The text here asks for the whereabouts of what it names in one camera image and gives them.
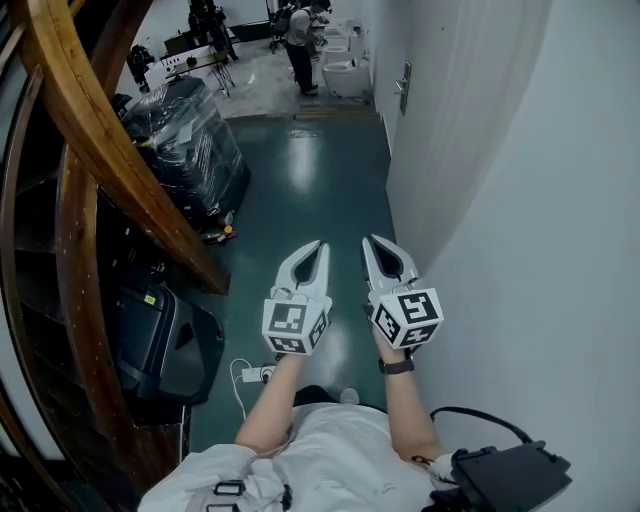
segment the black bag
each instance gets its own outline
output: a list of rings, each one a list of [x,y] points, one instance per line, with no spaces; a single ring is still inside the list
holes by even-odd
[[[292,6],[286,6],[276,12],[271,24],[271,32],[274,36],[284,36],[289,31],[289,22],[295,12]]]

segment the green floor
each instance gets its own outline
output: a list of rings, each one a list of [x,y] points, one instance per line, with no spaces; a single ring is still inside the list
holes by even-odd
[[[377,353],[362,311],[360,242],[370,233],[393,238],[385,191],[389,153],[384,129],[370,120],[256,121],[233,131],[253,173],[234,227],[238,238],[216,250],[232,272],[225,299],[176,290],[224,315],[227,346],[209,401],[193,408],[191,450],[232,442],[242,422],[229,363],[254,366],[274,354],[260,335],[262,305],[280,263],[313,240],[331,245],[332,325],[309,358],[301,387],[318,384],[338,396],[355,387],[361,401],[384,407]],[[243,365],[234,365],[238,375]],[[263,385],[238,382],[247,410]]]

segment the plastic-wrapped machine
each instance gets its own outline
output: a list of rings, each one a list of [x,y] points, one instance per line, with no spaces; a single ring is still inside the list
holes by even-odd
[[[226,213],[227,189],[248,170],[202,80],[185,78],[152,91],[122,124],[185,217],[197,223]]]

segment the hand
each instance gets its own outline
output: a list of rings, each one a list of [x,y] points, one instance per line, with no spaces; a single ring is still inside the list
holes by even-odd
[[[389,342],[384,337],[384,335],[380,332],[380,329],[374,323],[371,323],[371,334],[373,334],[373,339],[376,340],[376,345],[378,346],[378,351],[380,352],[380,359],[385,364],[394,364],[400,363],[404,361],[407,357],[405,356],[404,350],[396,350],[389,345]]]

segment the white box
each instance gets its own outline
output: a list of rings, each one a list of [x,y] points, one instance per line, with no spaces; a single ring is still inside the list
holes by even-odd
[[[310,356],[329,327],[328,310],[321,302],[264,301],[262,335],[273,352]]]
[[[372,321],[395,349],[428,343],[444,321],[435,289],[382,295]]]

